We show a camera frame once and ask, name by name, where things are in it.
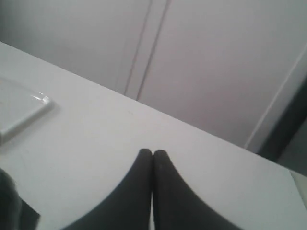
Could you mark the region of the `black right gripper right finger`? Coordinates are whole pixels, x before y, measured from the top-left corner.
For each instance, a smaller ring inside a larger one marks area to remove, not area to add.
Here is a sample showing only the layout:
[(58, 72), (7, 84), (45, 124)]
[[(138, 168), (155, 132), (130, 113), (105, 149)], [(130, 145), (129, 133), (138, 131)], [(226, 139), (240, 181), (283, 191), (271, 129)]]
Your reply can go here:
[(164, 150), (153, 154), (153, 217), (157, 230), (238, 230), (186, 184)]

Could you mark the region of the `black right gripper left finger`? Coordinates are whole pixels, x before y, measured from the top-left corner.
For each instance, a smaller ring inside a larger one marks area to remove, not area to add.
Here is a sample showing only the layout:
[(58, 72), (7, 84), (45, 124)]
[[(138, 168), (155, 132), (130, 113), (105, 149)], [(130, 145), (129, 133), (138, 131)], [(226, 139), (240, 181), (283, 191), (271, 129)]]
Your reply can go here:
[(148, 230), (152, 197), (153, 154), (141, 149), (117, 187), (93, 210), (66, 230)]

